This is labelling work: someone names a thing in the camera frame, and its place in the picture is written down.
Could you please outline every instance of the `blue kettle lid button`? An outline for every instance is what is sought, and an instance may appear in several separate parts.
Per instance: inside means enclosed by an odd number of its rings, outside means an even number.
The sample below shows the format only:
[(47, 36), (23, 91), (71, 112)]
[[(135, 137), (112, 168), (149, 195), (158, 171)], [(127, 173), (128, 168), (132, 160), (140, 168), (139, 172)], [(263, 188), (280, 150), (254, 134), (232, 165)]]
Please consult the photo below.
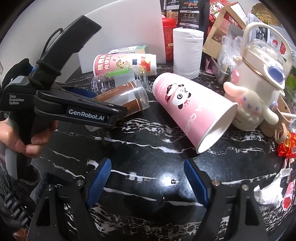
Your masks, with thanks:
[(284, 81), (283, 73), (278, 67), (275, 67), (275, 66), (269, 67), (268, 73), (279, 84), (281, 84)]

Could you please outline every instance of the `red bottle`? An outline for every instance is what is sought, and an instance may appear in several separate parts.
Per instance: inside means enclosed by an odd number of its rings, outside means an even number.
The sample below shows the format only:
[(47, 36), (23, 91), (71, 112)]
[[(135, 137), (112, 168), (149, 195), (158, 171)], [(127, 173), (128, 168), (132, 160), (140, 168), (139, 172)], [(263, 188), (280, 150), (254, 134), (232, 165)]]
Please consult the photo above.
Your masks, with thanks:
[(174, 19), (163, 18), (163, 33), (165, 36), (166, 61), (173, 60), (173, 29), (176, 27), (177, 27), (177, 24)]

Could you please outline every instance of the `red snack package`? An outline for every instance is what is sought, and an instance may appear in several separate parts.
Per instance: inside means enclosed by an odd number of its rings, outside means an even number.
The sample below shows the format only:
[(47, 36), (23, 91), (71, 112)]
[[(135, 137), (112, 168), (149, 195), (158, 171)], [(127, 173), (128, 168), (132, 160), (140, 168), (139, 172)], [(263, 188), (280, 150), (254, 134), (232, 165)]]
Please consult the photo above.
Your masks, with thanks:
[(288, 159), (296, 157), (296, 133), (290, 133), (288, 131), (287, 139), (279, 144), (278, 154), (279, 156), (285, 156)]

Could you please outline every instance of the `hand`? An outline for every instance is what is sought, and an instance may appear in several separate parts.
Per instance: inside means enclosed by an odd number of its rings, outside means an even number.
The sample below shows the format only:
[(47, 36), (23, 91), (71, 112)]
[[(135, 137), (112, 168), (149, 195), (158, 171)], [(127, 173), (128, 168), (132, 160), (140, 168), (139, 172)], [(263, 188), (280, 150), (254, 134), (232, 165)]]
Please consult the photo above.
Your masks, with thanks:
[(7, 124), (7, 119), (0, 121), (0, 142), (3, 142), (9, 149), (23, 153), (27, 157), (39, 157), (43, 146), (45, 146), (55, 129), (58, 121), (55, 120), (45, 131), (36, 134), (31, 139), (31, 144), (25, 145), (14, 129)]

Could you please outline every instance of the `panda graphic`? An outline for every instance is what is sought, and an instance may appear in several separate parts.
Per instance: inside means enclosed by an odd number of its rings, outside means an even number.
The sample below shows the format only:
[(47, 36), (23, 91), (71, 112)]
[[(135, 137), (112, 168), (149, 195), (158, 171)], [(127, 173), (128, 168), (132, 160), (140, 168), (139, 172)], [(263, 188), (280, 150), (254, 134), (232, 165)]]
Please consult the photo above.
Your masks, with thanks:
[(187, 100), (191, 96), (184, 85), (172, 84), (167, 87), (167, 93), (165, 96), (165, 101), (170, 104), (172, 102), (174, 105), (182, 109), (185, 104), (188, 104)]

